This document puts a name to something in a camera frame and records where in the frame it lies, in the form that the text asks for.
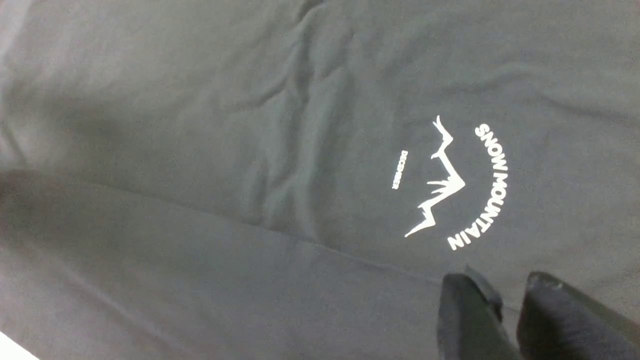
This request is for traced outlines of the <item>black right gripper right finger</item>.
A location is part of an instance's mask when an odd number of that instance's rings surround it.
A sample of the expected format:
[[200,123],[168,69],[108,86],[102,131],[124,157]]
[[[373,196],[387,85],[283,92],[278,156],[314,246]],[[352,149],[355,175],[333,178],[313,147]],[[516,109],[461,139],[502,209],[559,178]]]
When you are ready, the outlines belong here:
[[516,336],[527,360],[640,357],[638,323],[541,271],[526,280]]

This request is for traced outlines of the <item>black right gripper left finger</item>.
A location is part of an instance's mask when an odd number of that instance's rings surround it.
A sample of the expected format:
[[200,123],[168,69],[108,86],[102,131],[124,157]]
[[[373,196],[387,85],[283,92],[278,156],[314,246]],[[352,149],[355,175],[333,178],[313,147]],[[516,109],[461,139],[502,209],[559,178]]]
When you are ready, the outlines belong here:
[[503,300],[480,272],[446,274],[441,283],[436,339],[441,360],[521,360],[503,326]]

